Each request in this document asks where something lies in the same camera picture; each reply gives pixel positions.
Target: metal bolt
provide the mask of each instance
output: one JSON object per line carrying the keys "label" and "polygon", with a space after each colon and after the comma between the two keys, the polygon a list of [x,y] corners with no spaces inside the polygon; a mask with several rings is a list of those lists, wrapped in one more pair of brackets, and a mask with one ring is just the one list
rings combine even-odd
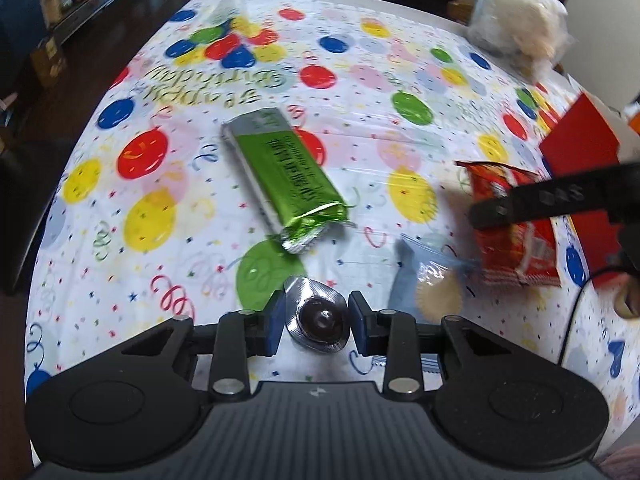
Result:
{"label": "metal bolt", "polygon": [[412,394],[420,389],[420,383],[411,377],[397,377],[389,381],[389,389],[396,394]]}
{"label": "metal bolt", "polygon": [[213,390],[221,395],[235,395],[244,390],[244,384],[238,379],[218,379],[213,383]]}

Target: red packet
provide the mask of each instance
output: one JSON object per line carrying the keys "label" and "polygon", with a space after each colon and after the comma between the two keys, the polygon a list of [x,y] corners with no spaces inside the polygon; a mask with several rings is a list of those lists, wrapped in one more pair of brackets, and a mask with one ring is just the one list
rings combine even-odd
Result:
{"label": "red packet", "polygon": [[[466,168],[474,202],[505,196],[508,189],[533,184],[537,175],[493,162],[457,162]],[[485,282],[560,286],[556,237],[551,220],[523,222],[475,231]]]}

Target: birthday tablecloth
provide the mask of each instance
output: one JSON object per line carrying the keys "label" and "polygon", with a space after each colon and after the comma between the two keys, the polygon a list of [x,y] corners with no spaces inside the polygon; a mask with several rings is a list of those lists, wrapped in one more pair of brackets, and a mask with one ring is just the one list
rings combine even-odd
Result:
{"label": "birthday tablecloth", "polygon": [[[325,0],[192,0],[114,81],[76,144],[31,283],[26,394],[172,314],[197,324],[260,309],[292,274],[385,308],[407,233],[477,258],[454,160],[545,175],[537,149],[575,98],[526,86],[463,38]],[[235,12],[233,20],[228,13]],[[354,228],[300,256],[270,238],[220,124],[279,107],[345,197]],[[553,220],[562,287],[465,292],[462,315],[555,362],[585,279],[570,221]],[[605,449],[638,414],[638,326],[587,289],[565,365],[610,405]],[[251,358],[260,380],[382,380],[380,360],[297,346]],[[201,359],[196,380],[207,370]],[[426,384],[437,387],[437,374]]]}

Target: plastic tablecloth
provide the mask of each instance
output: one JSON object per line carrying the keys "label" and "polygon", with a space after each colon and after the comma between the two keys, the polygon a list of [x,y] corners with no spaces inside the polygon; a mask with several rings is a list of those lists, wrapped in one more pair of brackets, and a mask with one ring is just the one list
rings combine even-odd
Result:
{"label": "plastic tablecloth", "polygon": [[[447,22],[373,0],[191,0],[177,12],[105,94],[60,181],[31,283],[27,396],[172,314],[206,324],[260,309],[292,274],[385,308],[400,233],[477,258],[468,178],[453,161],[545,175],[537,146],[575,95],[517,82],[444,30],[456,27],[430,23]],[[223,121],[263,107],[297,128],[356,224],[300,256],[268,238],[220,138]],[[470,290],[462,315],[555,362],[585,266],[570,221],[553,224],[562,286]],[[612,294],[588,287],[564,363],[607,398],[601,449],[639,402],[638,326],[616,316]],[[252,387],[380,384],[380,360],[354,350],[351,339],[320,355],[284,332],[276,356],[250,359]],[[206,370],[201,358],[194,381]]]}

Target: white logo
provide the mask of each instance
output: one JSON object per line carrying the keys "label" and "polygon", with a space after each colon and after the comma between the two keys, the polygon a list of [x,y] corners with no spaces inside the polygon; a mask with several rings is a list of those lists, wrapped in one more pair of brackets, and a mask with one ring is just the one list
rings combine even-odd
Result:
{"label": "white logo", "polygon": [[315,390],[309,391],[309,395],[313,395],[314,397],[320,397],[321,394],[325,394],[327,391],[319,386]]}

